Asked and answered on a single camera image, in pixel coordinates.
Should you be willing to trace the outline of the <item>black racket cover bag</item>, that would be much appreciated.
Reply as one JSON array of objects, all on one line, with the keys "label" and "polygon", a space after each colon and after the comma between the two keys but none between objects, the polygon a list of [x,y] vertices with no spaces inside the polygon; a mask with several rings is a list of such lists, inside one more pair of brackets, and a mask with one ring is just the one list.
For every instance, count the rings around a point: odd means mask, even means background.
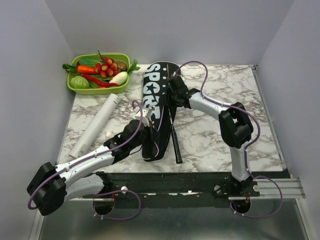
[{"label": "black racket cover bag", "polygon": [[[178,69],[173,62],[158,61],[151,64],[142,77],[142,103],[144,108],[152,110],[151,121],[159,133],[157,144],[159,154],[157,157],[142,157],[146,162],[161,160],[167,150],[171,138],[171,123],[168,106],[165,104],[168,89],[168,78]],[[177,109],[170,107],[174,118]]]}]

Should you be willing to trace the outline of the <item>white shuttlecock tube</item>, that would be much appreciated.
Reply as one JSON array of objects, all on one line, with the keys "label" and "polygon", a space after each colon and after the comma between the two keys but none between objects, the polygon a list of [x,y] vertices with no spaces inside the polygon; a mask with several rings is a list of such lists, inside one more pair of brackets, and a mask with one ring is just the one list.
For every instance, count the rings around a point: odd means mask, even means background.
[{"label": "white shuttlecock tube", "polygon": [[112,115],[117,105],[120,102],[120,97],[116,94],[110,94],[92,121],[89,123],[79,140],[76,142],[72,150],[69,152],[69,156],[76,159],[84,156],[101,130],[105,126],[109,117]]}]

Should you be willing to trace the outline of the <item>badminton racket handle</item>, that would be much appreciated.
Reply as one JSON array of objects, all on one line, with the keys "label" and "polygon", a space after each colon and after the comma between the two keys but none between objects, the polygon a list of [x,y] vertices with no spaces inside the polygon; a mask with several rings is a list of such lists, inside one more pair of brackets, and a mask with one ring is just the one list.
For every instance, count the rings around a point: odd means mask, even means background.
[{"label": "badminton racket handle", "polygon": [[172,138],[172,142],[173,142],[175,161],[177,164],[182,164],[183,160],[182,160],[182,155],[181,155],[181,151],[180,151],[178,136],[177,136],[177,132],[174,127],[174,121],[173,121],[170,107],[168,107],[168,115],[169,115],[169,120],[170,120],[171,138]]}]

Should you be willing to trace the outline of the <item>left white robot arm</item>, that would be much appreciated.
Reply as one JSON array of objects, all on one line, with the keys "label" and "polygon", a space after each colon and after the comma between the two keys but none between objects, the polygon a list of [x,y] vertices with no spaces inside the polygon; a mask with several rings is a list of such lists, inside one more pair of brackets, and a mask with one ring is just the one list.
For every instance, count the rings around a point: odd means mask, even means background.
[{"label": "left white robot arm", "polygon": [[67,163],[42,164],[26,188],[27,207],[47,216],[59,209],[71,193],[72,185],[94,171],[124,160],[142,146],[152,152],[160,134],[152,126],[131,120],[123,131],[106,140],[96,150]]}]

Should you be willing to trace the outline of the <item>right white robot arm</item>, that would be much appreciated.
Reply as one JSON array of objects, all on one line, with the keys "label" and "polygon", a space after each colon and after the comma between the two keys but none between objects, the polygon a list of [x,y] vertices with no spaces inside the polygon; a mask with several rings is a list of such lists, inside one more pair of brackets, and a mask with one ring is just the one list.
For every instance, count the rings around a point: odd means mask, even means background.
[{"label": "right white robot arm", "polygon": [[253,125],[244,106],[222,103],[201,94],[198,89],[188,89],[180,75],[168,80],[168,102],[171,106],[185,107],[203,112],[219,122],[220,134],[231,154],[233,181],[230,191],[241,196],[248,190],[247,180],[250,178],[245,161],[245,145],[252,139]]}]

